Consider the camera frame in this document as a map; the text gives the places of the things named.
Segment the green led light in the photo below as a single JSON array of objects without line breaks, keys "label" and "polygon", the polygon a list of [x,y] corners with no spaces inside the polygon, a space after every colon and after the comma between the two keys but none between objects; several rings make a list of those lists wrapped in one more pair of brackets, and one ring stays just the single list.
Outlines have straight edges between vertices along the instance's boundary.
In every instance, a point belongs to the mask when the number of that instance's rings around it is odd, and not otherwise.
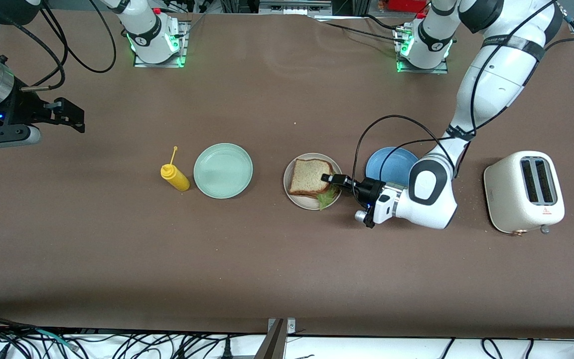
[{"label": "green led light", "polygon": [[132,52],[136,53],[137,51],[134,49],[134,43],[132,43],[132,39],[128,36],[128,41],[130,42],[130,49]]},{"label": "green led light", "polygon": [[411,51],[411,46],[413,46],[413,35],[409,36],[409,39],[405,41],[401,54],[403,56],[408,56],[409,52]]},{"label": "green led light", "polygon": [[446,46],[446,52],[444,53],[444,58],[446,59],[446,57],[448,56],[448,52],[449,50],[451,50],[451,46],[453,45],[453,40],[451,40],[448,45]]},{"label": "green led light", "polygon": [[165,40],[168,41],[169,50],[176,52],[178,50],[178,43],[174,44],[171,42],[171,36],[166,36]]}]

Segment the blue plate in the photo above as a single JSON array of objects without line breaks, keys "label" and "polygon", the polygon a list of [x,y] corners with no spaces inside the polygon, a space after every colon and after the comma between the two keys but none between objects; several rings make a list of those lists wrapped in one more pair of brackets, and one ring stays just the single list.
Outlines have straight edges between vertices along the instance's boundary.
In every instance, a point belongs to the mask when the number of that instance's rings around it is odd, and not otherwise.
[{"label": "blue plate", "polygon": [[385,163],[384,168],[382,168],[382,178],[380,178],[380,166],[382,166],[385,157],[387,157],[389,152],[394,148],[395,147],[385,147],[371,155],[365,170],[366,176],[375,180],[396,182],[408,186],[409,173],[411,172],[413,164],[418,161],[418,157],[404,148],[399,148],[394,154],[389,156],[387,163]]}]

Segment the white toaster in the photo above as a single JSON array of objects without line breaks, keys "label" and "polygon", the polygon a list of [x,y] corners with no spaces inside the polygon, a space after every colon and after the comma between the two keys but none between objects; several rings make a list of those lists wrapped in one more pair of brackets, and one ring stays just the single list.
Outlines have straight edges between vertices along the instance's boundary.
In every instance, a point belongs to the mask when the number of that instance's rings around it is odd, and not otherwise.
[{"label": "white toaster", "polygon": [[521,151],[484,171],[488,214],[493,225],[506,233],[522,234],[564,218],[560,181],[551,157],[542,152]]}]

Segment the white plate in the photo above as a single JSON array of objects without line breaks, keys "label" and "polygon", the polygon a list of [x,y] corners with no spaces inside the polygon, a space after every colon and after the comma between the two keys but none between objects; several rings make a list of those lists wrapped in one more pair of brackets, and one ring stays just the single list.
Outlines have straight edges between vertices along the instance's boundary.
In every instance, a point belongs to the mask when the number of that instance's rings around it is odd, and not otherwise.
[{"label": "white plate", "polygon": [[[331,164],[333,172],[340,174],[342,173],[342,170],[340,170],[340,166],[338,166],[334,160],[328,156],[321,155],[320,153],[305,153],[304,155],[296,157],[289,163],[289,166],[287,166],[287,170],[285,170],[285,175],[283,177],[283,184],[285,186],[285,193],[287,193],[287,197],[289,197],[289,199],[291,199],[291,201],[294,202],[298,207],[317,211],[320,209],[320,202],[318,202],[316,198],[307,197],[304,195],[289,194],[289,185],[291,184],[291,177],[293,176],[293,168],[296,166],[296,160],[323,160]],[[340,198],[340,191],[338,191],[338,193],[335,195],[331,204],[334,204],[338,198]]]}]

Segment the yellow mustard bottle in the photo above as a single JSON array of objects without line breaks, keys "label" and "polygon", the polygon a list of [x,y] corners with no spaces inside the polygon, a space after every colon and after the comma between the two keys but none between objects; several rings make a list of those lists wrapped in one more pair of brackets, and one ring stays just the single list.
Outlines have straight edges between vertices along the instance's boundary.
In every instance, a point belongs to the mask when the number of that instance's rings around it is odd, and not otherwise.
[{"label": "yellow mustard bottle", "polygon": [[178,150],[177,146],[174,146],[174,152],[171,153],[171,160],[169,164],[161,166],[161,177],[169,182],[179,191],[187,191],[189,189],[189,179],[181,173],[176,166],[171,164],[174,161],[174,155]]}]

